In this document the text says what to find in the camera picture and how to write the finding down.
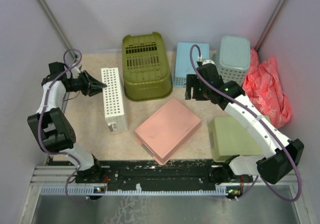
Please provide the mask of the light blue shallow basket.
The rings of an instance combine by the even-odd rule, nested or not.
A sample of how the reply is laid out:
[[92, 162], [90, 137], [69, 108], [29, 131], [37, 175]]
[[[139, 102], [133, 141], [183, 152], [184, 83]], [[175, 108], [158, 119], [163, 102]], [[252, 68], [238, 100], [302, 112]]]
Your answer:
[[203, 59], [210, 58], [210, 45], [208, 43], [191, 43], [191, 42], [179, 42], [176, 49], [176, 58], [174, 66], [173, 86], [184, 88], [186, 84], [186, 77], [188, 74], [195, 74], [191, 61], [190, 61], [190, 48], [192, 45], [198, 45], [200, 47], [201, 55]]

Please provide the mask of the white shallow basket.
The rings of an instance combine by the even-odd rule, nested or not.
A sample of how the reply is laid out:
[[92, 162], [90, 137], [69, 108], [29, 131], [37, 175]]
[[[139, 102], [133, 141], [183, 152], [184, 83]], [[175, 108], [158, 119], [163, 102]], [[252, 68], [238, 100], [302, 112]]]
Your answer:
[[121, 81], [119, 69], [102, 68], [101, 80], [106, 87], [102, 90], [104, 118], [112, 133], [127, 131], [128, 121], [126, 115], [126, 102], [124, 88]]

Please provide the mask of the large olive green container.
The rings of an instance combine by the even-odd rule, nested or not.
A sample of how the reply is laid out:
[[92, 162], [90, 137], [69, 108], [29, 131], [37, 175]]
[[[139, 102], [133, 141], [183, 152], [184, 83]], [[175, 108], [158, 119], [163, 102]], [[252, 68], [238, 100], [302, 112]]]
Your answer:
[[135, 102], [168, 97], [173, 83], [161, 34], [127, 35], [122, 40], [122, 73], [126, 97]]

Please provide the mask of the tall teal perforated basket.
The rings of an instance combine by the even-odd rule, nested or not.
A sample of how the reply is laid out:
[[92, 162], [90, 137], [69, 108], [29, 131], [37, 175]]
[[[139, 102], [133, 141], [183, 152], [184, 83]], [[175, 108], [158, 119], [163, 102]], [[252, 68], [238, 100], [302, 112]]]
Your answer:
[[242, 86], [251, 63], [250, 41], [247, 38], [225, 35], [212, 56], [223, 81], [235, 81]]

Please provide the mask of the pink shallow basket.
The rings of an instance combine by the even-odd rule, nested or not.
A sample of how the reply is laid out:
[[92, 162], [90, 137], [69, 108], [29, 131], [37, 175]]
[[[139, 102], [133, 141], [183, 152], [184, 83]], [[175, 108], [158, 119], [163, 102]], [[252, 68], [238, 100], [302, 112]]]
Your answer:
[[134, 131], [135, 138], [158, 164], [166, 164], [201, 127], [201, 119], [172, 98]]

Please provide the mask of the light green shallow basket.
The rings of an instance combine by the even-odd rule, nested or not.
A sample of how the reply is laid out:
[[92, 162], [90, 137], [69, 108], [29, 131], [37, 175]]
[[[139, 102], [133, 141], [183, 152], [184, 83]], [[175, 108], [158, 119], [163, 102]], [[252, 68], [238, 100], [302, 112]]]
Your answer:
[[259, 144], [232, 116], [214, 117], [208, 123], [212, 158], [223, 163], [235, 155], [260, 156]]

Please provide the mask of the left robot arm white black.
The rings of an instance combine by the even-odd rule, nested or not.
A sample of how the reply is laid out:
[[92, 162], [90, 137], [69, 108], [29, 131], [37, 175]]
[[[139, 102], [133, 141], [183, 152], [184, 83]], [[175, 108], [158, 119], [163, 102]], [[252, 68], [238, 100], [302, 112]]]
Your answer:
[[76, 143], [76, 133], [62, 107], [67, 93], [80, 92], [91, 97], [102, 93], [107, 85], [87, 71], [80, 71], [76, 64], [67, 67], [64, 63], [54, 62], [48, 67], [49, 75], [41, 82], [40, 107], [35, 114], [28, 116], [27, 123], [43, 152], [63, 155], [75, 165], [77, 183], [97, 183], [103, 179], [104, 170], [93, 154]]

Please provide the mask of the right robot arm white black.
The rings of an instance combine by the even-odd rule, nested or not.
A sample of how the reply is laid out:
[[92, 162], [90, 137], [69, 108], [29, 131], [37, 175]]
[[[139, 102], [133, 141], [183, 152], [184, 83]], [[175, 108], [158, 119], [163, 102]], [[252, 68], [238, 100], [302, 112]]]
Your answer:
[[262, 150], [262, 155], [257, 156], [235, 154], [223, 170], [224, 178], [235, 182], [241, 175], [255, 175], [270, 184], [276, 184], [294, 171], [300, 182], [298, 164], [304, 150], [302, 141], [292, 141], [275, 128], [253, 106], [236, 82], [223, 82], [213, 63], [200, 63], [194, 70], [195, 74], [186, 77], [185, 98], [209, 100], [218, 105], [242, 125]]

